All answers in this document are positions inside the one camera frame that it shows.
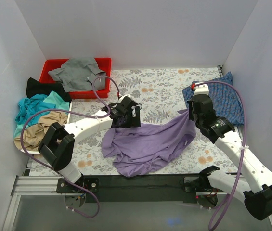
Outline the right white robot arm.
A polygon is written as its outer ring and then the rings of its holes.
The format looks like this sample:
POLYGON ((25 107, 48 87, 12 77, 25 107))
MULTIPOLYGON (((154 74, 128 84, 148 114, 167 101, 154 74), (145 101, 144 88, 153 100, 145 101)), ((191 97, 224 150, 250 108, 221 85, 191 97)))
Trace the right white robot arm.
POLYGON ((196 94, 188 100, 189 118, 200 132, 223 151, 237 166, 232 177, 217 166, 210 166, 199 173, 199 184, 204 191, 217 188, 244 203, 248 212, 257 220, 272 214, 272 172, 268 170, 243 143, 234 126, 224 117, 216 116, 213 102, 207 94, 196 94))

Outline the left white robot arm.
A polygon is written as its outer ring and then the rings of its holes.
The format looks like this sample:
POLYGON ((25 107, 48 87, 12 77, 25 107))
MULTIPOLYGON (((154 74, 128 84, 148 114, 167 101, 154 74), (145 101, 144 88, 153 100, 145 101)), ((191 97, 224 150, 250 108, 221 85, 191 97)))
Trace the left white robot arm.
POLYGON ((74 146, 103 130, 139 127, 141 108, 141 104, 124 95, 117 103, 103 107, 88 118, 64 125, 55 122, 48 128, 38 151, 65 178, 71 191, 80 192, 85 185, 84 176, 72 163, 74 146))

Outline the purple t shirt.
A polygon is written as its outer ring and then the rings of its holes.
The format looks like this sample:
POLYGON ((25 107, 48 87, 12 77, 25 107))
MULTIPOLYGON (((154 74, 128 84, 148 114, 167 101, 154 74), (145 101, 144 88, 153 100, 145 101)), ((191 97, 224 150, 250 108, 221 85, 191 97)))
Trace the purple t shirt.
POLYGON ((188 110, 164 125, 141 124, 138 128, 112 128, 102 140, 102 154, 113 157, 113 166, 125 177, 156 172, 179 157, 196 137, 188 110))

